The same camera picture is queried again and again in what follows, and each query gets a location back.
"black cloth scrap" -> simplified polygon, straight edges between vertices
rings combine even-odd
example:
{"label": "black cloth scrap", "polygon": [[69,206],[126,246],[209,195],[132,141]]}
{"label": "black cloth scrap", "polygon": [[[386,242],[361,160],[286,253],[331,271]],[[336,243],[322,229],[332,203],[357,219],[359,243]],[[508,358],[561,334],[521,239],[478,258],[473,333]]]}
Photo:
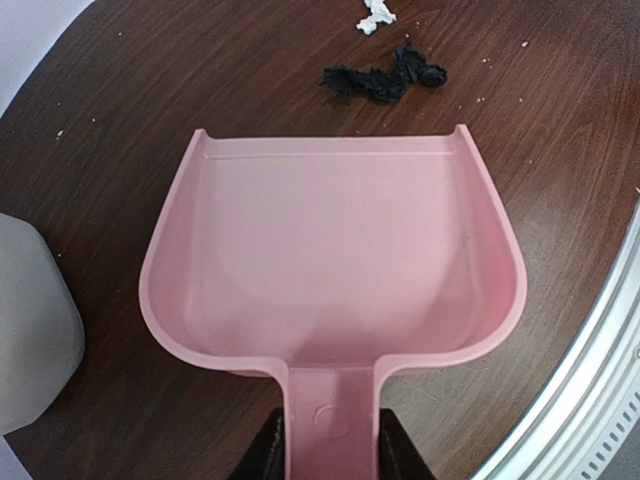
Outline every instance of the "black cloth scrap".
{"label": "black cloth scrap", "polygon": [[379,69],[364,73],[341,65],[325,68],[322,84],[339,95],[365,93],[379,102],[396,103],[413,83],[436,88],[447,82],[447,71],[437,65],[427,65],[426,57],[411,48],[410,43],[396,48],[394,57],[395,70],[391,73]]}

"brown floor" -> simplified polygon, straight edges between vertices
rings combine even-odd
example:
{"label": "brown floor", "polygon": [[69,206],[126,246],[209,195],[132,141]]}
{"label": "brown floor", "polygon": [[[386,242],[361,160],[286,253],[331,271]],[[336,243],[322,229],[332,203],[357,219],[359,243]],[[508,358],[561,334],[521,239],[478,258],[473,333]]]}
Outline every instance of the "brown floor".
{"label": "brown floor", "polygon": [[[527,261],[528,307],[497,351],[393,379],[384,403],[442,480],[470,475],[525,411],[637,198],[640,3],[389,4],[398,23],[366,38],[354,29],[361,0],[100,0],[27,82],[0,126],[0,211],[45,235],[87,331],[54,407],[9,436],[35,478],[225,479],[280,403],[272,381],[171,357],[138,310],[145,248],[198,127],[340,136],[468,124]],[[445,88],[382,106],[318,86],[325,66],[390,65],[405,34],[449,69]]]}

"circular mark on handle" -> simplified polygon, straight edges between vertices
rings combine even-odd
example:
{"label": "circular mark on handle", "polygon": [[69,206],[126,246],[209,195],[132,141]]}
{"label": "circular mark on handle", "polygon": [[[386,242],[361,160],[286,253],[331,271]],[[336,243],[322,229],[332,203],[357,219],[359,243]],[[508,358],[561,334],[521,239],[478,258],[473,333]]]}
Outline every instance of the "circular mark on handle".
{"label": "circular mark on handle", "polygon": [[324,405],[318,408],[313,424],[318,435],[324,438],[340,438],[349,433],[347,413],[337,405]]}

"dustpan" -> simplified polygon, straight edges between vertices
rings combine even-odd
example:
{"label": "dustpan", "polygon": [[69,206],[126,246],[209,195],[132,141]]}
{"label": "dustpan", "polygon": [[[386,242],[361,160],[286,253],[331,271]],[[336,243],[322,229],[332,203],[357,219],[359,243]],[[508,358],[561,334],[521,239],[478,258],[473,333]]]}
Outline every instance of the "dustpan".
{"label": "dustpan", "polygon": [[495,348],[522,255],[464,126],[448,136],[213,140],[197,131],[140,279],[157,341],[270,375],[291,480],[377,478],[379,394]]}

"pink handle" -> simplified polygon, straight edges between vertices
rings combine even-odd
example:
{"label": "pink handle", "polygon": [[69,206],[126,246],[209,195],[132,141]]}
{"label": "pink handle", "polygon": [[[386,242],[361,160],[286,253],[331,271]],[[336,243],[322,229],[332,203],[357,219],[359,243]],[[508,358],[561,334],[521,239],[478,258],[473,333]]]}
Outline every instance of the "pink handle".
{"label": "pink handle", "polygon": [[378,402],[373,385],[372,368],[289,371],[288,480],[377,478]]}

